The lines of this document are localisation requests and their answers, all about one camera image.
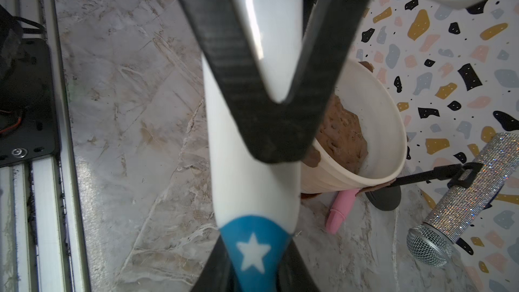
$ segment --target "black clip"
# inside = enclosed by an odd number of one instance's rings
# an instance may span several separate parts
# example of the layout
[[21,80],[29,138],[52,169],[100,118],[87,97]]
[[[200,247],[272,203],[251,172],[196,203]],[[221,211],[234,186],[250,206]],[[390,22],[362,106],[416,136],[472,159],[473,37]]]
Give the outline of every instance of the black clip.
[[[447,187],[451,188],[453,185],[458,185],[461,187],[469,188],[474,182],[477,174],[480,172],[481,168],[483,168],[484,164],[479,162],[468,162],[461,167],[458,173],[449,181]],[[461,176],[466,172],[470,171],[467,178],[460,180]]]

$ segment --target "microphone grille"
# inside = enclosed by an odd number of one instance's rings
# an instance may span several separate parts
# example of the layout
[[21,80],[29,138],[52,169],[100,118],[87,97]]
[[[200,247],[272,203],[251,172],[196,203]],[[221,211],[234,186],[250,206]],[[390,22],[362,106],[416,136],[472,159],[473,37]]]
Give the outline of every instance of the microphone grille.
[[452,255],[451,242],[423,224],[409,230],[407,248],[420,262],[434,267],[444,266]]

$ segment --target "terrazzo pattern wall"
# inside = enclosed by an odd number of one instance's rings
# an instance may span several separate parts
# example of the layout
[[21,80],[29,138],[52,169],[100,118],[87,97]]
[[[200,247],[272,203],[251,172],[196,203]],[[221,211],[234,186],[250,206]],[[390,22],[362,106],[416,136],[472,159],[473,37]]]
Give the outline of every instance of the terrazzo pattern wall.
[[[430,0],[372,0],[350,57],[371,62],[401,112],[407,165],[470,162],[498,132],[519,133],[519,0],[452,10]],[[434,207],[447,181],[421,183]],[[461,236],[480,291],[519,290],[519,172]]]

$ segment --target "pink marker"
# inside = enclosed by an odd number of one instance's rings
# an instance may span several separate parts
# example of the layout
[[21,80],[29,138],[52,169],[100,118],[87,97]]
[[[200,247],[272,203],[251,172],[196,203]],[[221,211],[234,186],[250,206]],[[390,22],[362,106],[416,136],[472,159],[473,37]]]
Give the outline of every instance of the pink marker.
[[331,234],[335,234],[341,224],[350,213],[355,203],[355,194],[360,191],[360,188],[354,188],[351,190],[340,191],[333,202],[333,206],[330,209],[330,215],[326,221],[326,231]]

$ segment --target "yellow speckle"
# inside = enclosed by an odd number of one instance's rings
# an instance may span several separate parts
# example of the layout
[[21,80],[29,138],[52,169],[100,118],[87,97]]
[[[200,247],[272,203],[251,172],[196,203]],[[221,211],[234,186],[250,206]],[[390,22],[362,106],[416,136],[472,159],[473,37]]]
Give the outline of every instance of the yellow speckle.
[[483,242],[481,241],[481,239],[479,237],[471,237],[470,240],[472,241],[473,244],[475,244],[476,246],[479,246],[479,247],[485,247],[485,245],[483,244]]
[[389,16],[391,16],[391,7],[387,7],[386,10],[381,12],[379,15],[373,17],[373,23],[380,22],[382,19],[388,18]]
[[470,144],[467,145],[470,149],[470,152],[476,157],[480,153],[480,149],[477,147],[476,144]]
[[451,144],[447,139],[425,139],[425,147],[427,148],[427,153],[429,154],[434,154],[450,146]]
[[401,111],[405,111],[406,109],[409,108],[409,103],[408,102],[399,102],[397,104],[397,107],[398,107],[398,110],[401,112]]
[[488,269],[486,268],[486,265],[484,262],[480,261],[479,262],[479,266],[480,266],[480,270],[483,272],[483,273],[488,273]]
[[420,190],[422,192],[422,195],[424,196],[424,200],[427,202],[427,204],[429,205],[429,207],[431,209],[434,209],[434,207],[436,206],[436,202],[432,199],[432,197],[430,197],[427,193],[425,193],[424,191]]
[[497,194],[495,199],[519,205],[519,195]]
[[416,41],[417,38],[420,37],[425,31],[429,29],[429,16],[427,15],[427,11],[422,9],[418,12],[415,21],[411,24],[409,31],[407,32],[407,36]]
[[484,127],[483,130],[481,130],[481,140],[485,143],[489,143],[495,135],[496,130],[494,130],[493,127]]
[[441,99],[446,99],[456,88],[458,88],[458,85],[454,82],[451,82],[448,85],[441,86],[435,96]]
[[480,38],[482,38],[485,41],[490,40],[497,34],[501,33],[507,27],[508,27],[508,23],[501,23],[501,24],[497,24],[492,27],[489,27],[481,32]]

